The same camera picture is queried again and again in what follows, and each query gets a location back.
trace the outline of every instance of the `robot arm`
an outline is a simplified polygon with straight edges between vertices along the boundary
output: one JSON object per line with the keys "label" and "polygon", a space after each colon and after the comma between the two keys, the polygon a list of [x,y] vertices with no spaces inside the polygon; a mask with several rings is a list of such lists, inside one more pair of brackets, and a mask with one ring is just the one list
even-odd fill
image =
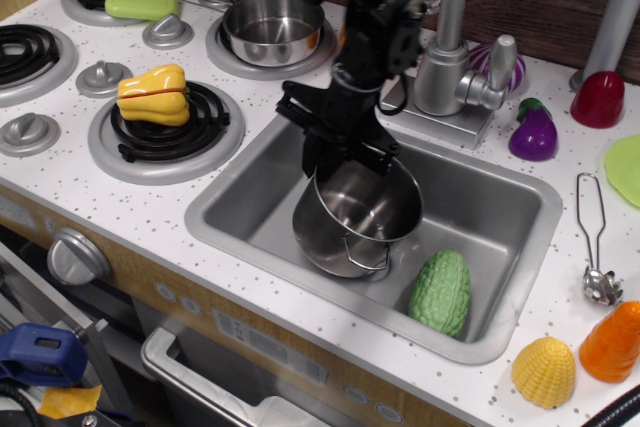
{"label": "robot arm", "polygon": [[384,82],[403,76],[422,52],[424,1],[348,0],[345,42],[334,60],[329,87],[284,82],[276,110],[304,129],[302,168],[308,177],[314,172],[326,177],[350,159],[384,174],[399,153],[375,108]]}

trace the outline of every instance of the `sink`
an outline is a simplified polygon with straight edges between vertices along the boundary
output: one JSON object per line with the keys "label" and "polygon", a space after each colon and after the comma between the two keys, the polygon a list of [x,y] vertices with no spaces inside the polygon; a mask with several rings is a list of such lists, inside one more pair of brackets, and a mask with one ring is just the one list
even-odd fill
{"label": "sink", "polygon": [[[381,280],[343,279],[299,248],[292,214],[309,180],[302,130],[274,119],[188,207],[196,238],[299,285],[450,360],[490,362],[506,349],[562,212],[545,182],[391,132],[398,157],[424,198],[422,221],[391,246]],[[414,280],[434,252],[458,250],[469,264],[471,301],[456,338],[407,315]]]}

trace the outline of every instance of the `metal tongs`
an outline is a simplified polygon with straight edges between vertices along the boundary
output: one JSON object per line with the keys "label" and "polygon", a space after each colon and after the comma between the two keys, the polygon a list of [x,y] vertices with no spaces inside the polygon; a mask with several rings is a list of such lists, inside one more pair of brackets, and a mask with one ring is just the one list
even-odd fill
{"label": "metal tongs", "polygon": [[[582,177],[589,177],[595,181],[598,199],[600,201],[600,213],[601,213],[601,225],[602,227],[598,231],[598,235],[596,237],[595,242],[595,262],[594,262],[594,249],[592,247],[592,240],[585,228],[581,213],[580,213],[580,180]],[[584,235],[587,239],[587,247],[589,249],[589,265],[584,271],[584,276],[582,278],[582,289],[584,293],[592,302],[597,302],[599,304],[604,305],[615,305],[622,300],[622,289],[620,287],[620,282],[614,281],[615,274],[612,270],[603,274],[600,270],[600,237],[604,232],[605,227],[607,226],[607,221],[604,215],[604,202],[602,200],[602,191],[600,190],[600,182],[598,178],[590,173],[583,172],[578,174],[577,182],[576,182],[576,207],[578,211],[578,224],[584,232]]]}

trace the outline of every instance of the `countertop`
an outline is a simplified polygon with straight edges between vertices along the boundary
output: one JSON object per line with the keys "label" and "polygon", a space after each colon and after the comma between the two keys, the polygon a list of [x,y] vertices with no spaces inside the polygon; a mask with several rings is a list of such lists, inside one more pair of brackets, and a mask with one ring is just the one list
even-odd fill
{"label": "countertop", "polygon": [[[338,32],[343,8],[333,4],[324,7],[327,20]],[[640,383],[637,367],[625,382],[606,384],[592,378],[577,360],[580,344],[611,309],[591,303],[582,293],[581,279],[588,256],[575,209],[576,176],[580,172],[596,174],[602,184],[607,213],[602,266],[614,270],[622,280],[625,300],[638,299],[640,209],[626,202],[609,185],[603,157],[614,141],[640,133],[639,87],[626,85],[624,117],[616,127],[591,129],[577,123],[569,113],[574,98],[569,79],[574,70],[525,58],[525,82],[508,96],[476,150],[428,139],[471,157],[538,177],[552,185],[564,202],[562,218],[506,351],[489,364],[465,366],[413,345],[313,292],[301,290],[192,237],[185,227],[185,209],[228,164],[194,180],[161,187],[121,182],[95,165],[87,147],[87,132],[106,101],[80,96],[75,79],[99,60],[123,63],[134,75],[158,65],[178,63],[190,80],[225,91],[239,104],[244,116],[245,136],[240,150],[275,117],[281,81],[235,78],[207,58],[202,48],[204,38],[221,15],[183,4],[181,16],[193,27],[195,37],[182,48],[164,51],[152,50],[143,43],[146,23],[118,28],[81,25],[63,13],[59,0],[38,0],[5,19],[3,25],[38,24],[64,32],[77,46],[79,61],[71,77],[53,93],[0,109],[0,125],[36,112],[54,118],[62,130],[58,142],[41,154],[24,158],[0,155],[0,183],[135,248],[474,425],[579,426]],[[432,32],[425,31],[424,40],[431,35]],[[330,65],[327,61],[296,81],[327,86]],[[389,82],[385,91],[392,85]],[[560,149],[552,160],[527,162],[508,150],[509,138],[519,125],[518,105],[527,97],[538,98],[553,114]],[[577,362],[572,397],[552,410],[525,400],[510,378],[512,362],[520,350],[545,336],[566,342],[576,354]]]}

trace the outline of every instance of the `oven door handle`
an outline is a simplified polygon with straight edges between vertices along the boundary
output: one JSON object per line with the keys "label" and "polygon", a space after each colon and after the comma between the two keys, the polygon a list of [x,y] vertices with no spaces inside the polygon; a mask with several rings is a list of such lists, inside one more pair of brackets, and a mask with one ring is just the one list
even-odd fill
{"label": "oven door handle", "polygon": [[240,427],[329,427],[282,397],[252,406],[180,364],[176,336],[156,328],[142,346],[142,364],[160,382]]}

